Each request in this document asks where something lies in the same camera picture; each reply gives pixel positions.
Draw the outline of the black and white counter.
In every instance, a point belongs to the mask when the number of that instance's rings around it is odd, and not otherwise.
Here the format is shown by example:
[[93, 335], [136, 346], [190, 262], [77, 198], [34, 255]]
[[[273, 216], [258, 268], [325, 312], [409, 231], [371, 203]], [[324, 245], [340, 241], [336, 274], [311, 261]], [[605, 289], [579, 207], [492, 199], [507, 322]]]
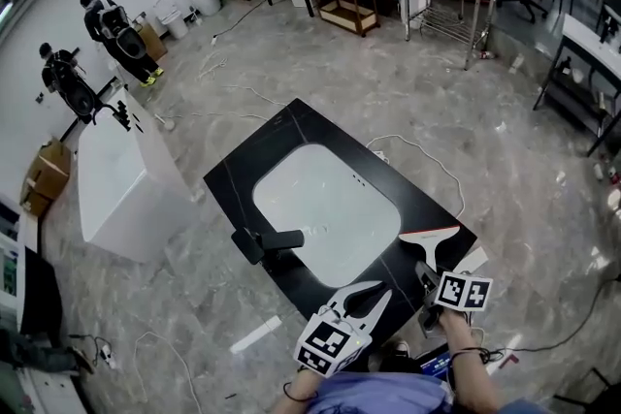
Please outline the black and white counter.
[[62, 302], [40, 241], [38, 219], [6, 205], [0, 196], [0, 326], [57, 344]]

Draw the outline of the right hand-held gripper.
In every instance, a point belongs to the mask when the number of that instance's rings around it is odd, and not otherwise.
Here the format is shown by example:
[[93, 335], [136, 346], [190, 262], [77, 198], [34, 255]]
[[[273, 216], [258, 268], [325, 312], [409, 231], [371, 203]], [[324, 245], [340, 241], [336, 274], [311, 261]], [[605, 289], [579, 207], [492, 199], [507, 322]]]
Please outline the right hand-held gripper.
[[424, 261], [416, 262], [415, 274], [425, 292], [418, 321], [426, 337], [432, 334], [446, 309], [466, 314], [483, 311], [493, 286], [492, 278], [451, 271], [445, 271], [438, 279], [438, 274]]

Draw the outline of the black table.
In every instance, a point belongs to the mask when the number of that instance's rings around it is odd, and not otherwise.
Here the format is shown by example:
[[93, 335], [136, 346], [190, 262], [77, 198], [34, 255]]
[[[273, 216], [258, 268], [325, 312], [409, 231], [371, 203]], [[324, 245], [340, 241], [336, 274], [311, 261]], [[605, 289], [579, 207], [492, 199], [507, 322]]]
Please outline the black table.
[[[290, 152], [309, 143], [329, 148], [397, 207], [402, 219], [399, 234], [460, 225], [458, 234], [437, 247], [437, 267], [455, 268], [473, 247], [475, 234], [461, 221], [335, 123], [298, 99], [263, 124], [206, 175], [205, 182], [232, 223], [234, 233], [241, 228], [258, 233], [277, 232], [254, 204], [254, 186]], [[425, 252], [419, 245], [399, 240], [399, 234], [352, 282], [380, 280], [392, 291], [374, 330], [375, 340], [397, 332], [422, 305], [424, 293], [415, 275], [415, 264], [425, 258]], [[311, 317], [339, 288], [321, 284], [293, 250], [268, 253], [258, 264], [301, 314]]]

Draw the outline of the person's right forearm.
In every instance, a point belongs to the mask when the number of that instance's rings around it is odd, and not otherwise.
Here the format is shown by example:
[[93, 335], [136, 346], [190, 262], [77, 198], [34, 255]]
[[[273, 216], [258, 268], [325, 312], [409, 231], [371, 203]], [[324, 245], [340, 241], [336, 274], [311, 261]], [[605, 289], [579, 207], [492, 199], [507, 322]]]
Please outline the person's right forearm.
[[[445, 310], [440, 316], [440, 324], [451, 355], [465, 347], [475, 347], [470, 327], [461, 313]], [[479, 357], [466, 354], [458, 357], [452, 365], [458, 403], [474, 414], [493, 414], [497, 401], [490, 377]]]

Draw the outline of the white-topped black frame washstand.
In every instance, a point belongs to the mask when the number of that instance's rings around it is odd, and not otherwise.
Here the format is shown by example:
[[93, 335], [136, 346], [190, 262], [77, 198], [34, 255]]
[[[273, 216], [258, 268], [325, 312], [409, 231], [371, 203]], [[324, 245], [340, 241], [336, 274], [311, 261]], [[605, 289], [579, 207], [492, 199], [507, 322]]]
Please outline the white-topped black frame washstand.
[[592, 155], [621, 125], [621, 48], [570, 15], [564, 15], [560, 45], [533, 105], [549, 101], [595, 141]]

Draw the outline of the black right wristband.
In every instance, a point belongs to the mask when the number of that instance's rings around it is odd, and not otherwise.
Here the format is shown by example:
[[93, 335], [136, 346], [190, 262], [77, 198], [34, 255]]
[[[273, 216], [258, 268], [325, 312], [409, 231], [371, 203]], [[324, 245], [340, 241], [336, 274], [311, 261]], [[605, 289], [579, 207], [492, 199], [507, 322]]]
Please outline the black right wristband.
[[451, 355], [451, 361], [454, 362], [458, 357], [466, 354], [476, 354], [483, 364], [487, 361], [487, 351], [482, 347], [465, 347], [458, 350]]

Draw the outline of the small cardboard box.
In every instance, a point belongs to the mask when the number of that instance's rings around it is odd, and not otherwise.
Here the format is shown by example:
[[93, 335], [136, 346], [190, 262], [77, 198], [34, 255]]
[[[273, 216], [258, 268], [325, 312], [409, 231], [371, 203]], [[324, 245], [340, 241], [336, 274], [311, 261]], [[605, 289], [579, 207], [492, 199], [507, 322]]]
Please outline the small cardboard box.
[[22, 184], [19, 203], [24, 211], [39, 218], [48, 211], [52, 200], [36, 192], [34, 187], [25, 180]]

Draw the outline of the person's blue shirt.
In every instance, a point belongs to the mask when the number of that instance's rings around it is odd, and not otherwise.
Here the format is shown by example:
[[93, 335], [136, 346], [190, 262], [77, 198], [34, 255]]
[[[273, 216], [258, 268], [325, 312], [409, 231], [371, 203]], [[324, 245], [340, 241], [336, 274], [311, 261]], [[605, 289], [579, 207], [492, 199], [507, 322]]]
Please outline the person's blue shirt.
[[324, 380], [306, 414], [449, 414], [452, 394], [414, 373], [340, 372]]

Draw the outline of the black wristband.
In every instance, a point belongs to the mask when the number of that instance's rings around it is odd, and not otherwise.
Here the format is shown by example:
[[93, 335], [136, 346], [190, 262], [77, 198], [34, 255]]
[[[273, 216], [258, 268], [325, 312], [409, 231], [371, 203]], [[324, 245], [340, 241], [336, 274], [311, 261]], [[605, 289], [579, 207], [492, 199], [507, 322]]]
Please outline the black wristband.
[[314, 400], [315, 398], [318, 397], [318, 392], [315, 391], [313, 392], [310, 396], [307, 396], [305, 398], [296, 398], [294, 396], [292, 396], [289, 392], [288, 392], [288, 387], [292, 385], [292, 382], [286, 382], [282, 385], [282, 392], [285, 395], [286, 398], [290, 399], [291, 401], [295, 401], [295, 402], [300, 402], [300, 403], [305, 403], [305, 402], [309, 402], [311, 400]]
[[465, 347], [458, 350], [451, 355], [451, 361], [454, 362], [458, 357], [466, 354], [476, 354], [483, 364], [487, 361], [487, 351], [482, 347]]

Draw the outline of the phone with lit screen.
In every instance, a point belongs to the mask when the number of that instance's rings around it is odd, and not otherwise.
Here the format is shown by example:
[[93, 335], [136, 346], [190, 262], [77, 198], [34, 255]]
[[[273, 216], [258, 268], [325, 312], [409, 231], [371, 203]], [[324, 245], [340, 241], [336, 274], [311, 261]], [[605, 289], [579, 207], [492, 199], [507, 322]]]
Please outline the phone with lit screen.
[[424, 375], [439, 378], [445, 381], [451, 366], [449, 352], [443, 352], [421, 365], [421, 371]]

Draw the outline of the white bathtub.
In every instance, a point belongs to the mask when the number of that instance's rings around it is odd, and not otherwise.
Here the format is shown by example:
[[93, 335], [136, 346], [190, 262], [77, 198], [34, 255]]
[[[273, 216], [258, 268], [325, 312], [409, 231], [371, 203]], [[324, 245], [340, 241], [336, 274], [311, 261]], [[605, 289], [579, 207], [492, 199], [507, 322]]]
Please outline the white bathtub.
[[124, 88], [126, 131], [109, 109], [82, 131], [78, 145], [78, 191], [85, 242], [126, 259], [154, 259], [194, 219], [197, 206], [154, 118]]

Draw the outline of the white and red squeegee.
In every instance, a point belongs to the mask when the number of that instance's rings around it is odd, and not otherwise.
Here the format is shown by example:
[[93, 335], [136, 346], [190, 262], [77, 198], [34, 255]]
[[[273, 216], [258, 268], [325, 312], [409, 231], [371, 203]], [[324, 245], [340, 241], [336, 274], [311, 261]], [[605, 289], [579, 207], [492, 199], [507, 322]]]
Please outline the white and red squeegee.
[[443, 241], [459, 233], [461, 226], [454, 225], [446, 228], [425, 230], [399, 234], [399, 240], [419, 245], [425, 252], [425, 263], [433, 270], [437, 270], [436, 249]]

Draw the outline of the small white toilet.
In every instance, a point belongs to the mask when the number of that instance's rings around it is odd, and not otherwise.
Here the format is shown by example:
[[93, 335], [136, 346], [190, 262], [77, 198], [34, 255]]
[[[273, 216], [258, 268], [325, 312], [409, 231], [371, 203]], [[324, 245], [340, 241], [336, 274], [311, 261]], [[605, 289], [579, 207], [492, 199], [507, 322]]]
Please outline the small white toilet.
[[188, 34], [188, 27], [184, 17], [172, 0], [158, 0], [153, 6], [157, 20], [177, 40]]

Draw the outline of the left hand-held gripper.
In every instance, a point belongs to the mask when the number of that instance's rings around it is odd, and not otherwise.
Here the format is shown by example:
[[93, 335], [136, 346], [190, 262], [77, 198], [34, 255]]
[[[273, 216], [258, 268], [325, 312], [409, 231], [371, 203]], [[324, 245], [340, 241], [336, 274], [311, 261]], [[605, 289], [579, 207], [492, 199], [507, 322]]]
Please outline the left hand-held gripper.
[[372, 343], [371, 331], [391, 300], [392, 291], [385, 290], [380, 280], [340, 288], [310, 318], [297, 340], [295, 361], [322, 377], [354, 363]]

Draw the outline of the tall cardboard box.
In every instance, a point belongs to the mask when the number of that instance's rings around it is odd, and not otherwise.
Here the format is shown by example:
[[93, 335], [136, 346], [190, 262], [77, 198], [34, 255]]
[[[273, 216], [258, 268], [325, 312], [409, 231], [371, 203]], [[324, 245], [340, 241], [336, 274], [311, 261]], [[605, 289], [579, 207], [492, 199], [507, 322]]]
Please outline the tall cardboard box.
[[136, 30], [146, 45], [147, 54], [154, 61], [158, 61], [168, 52], [154, 28], [148, 22], [137, 23]]

